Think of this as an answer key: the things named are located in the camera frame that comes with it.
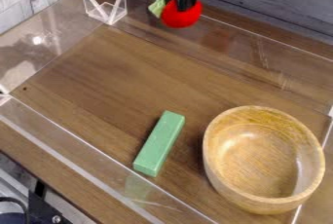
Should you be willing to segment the red plush tomato toy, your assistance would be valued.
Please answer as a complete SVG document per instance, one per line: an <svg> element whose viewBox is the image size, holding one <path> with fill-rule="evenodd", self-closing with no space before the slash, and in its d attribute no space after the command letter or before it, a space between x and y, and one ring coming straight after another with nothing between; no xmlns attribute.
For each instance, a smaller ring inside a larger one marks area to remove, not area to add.
<svg viewBox="0 0 333 224"><path fill-rule="evenodd" d="M176 0L169 0L168 2L165 0L155 0L148 6L148 12L169 28L186 28L195 24L202 10L203 5L200 1L196 1L184 11L177 9Z"/></svg>

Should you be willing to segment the clear acrylic barrier wall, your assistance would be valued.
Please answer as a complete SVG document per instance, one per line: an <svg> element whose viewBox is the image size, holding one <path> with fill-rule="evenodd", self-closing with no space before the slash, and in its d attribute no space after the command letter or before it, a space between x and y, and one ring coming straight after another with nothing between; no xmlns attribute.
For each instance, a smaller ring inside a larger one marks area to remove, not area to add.
<svg viewBox="0 0 333 224"><path fill-rule="evenodd" d="M333 46L216 9L171 29L152 2L125 0L107 25L60 0L0 35L0 66L24 72L0 95L0 153L100 224L333 224ZM317 190L279 214L239 208L204 171L206 128L244 105L294 116L323 151ZM164 111L184 125L152 177L132 162Z"/></svg>

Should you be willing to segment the clear acrylic corner bracket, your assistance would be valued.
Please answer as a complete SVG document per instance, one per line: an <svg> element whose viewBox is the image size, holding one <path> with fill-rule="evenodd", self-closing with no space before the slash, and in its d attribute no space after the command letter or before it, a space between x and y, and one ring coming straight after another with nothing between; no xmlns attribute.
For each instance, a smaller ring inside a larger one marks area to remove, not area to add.
<svg viewBox="0 0 333 224"><path fill-rule="evenodd" d="M107 25L113 25L125 15L125 0L116 0L115 3L97 3L96 0L83 0L85 14Z"/></svg>

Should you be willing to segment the wooden bowl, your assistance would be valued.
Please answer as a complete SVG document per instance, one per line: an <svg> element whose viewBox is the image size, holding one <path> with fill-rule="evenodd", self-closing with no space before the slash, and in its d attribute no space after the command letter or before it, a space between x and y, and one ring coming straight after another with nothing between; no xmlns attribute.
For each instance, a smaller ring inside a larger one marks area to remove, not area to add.
<svg viewBox="0 0 333 224"><path fill-rule="evenodd" d="M251 213L295 209L323 178L317 137L294 116L266 106L219 113L206 128L202 151L214 189Z"/></svg>

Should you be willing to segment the green rectangular block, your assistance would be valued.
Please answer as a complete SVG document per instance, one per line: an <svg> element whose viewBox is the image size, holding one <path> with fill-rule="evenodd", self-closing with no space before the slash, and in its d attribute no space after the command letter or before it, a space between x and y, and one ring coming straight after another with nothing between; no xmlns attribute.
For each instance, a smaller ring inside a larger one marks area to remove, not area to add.
<svg viewBox="0 0 333 224"><path fill-rule="evenodd" d="M132 162L136 171L152 177L157 176L183 125L181 115L169 111L163 112Z"/></svg>

